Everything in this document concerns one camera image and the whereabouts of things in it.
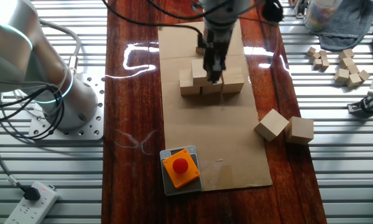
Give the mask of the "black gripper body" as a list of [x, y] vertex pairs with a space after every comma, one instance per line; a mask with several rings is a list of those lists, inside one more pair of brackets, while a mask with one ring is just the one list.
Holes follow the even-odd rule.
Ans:
[[226, 58], [229, 43], [231, 41], [231, 31], [226, 29], [209, 29], [205, 27], [203, 40], [206, 44], [204, 59], [214, 59], [218, 55], [221, 60]]

